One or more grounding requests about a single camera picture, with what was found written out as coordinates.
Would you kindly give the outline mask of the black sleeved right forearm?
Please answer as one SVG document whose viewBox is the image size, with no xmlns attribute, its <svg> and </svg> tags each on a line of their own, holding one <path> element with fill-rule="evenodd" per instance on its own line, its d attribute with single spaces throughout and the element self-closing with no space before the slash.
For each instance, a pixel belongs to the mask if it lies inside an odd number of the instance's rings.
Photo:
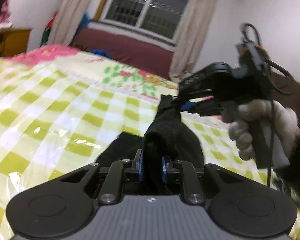
<svg viewBox="0 0 300 240">
<path fill-rule="evenodd" d="M 289 166 L 275 171 L 277 178 L 273 182 L 279 191 L 292 197 L 300 207 L 300 135 L 289 161 Z"/>
</svg>

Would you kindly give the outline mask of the right hand grey glove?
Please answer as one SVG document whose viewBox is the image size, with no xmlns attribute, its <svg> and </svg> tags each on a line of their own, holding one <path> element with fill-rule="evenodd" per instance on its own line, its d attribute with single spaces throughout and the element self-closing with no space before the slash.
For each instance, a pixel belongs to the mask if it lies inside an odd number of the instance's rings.
<svg viewBox="0 0 300 240">
<path fill-rule="evenodd" d="M 256 158 L 253 146 L 254 136 L 248 124 L 252 121 L 271 119 L 274 122 L 276 137 L 274 139 L 274 155 L 272 157 L 274 168 L 283 168 L 290 165 L 297 135 L 298 118 L 291 108 L 283 107 L 277 101 L 255 99 L 247 104 L 238 106 L 241 120 L 235 120 L 227 111 L 222 111 L 222 122 L 229 124 L 229 138 L 236 142 L 239 157 L 244 160 Z"/>
</svg>

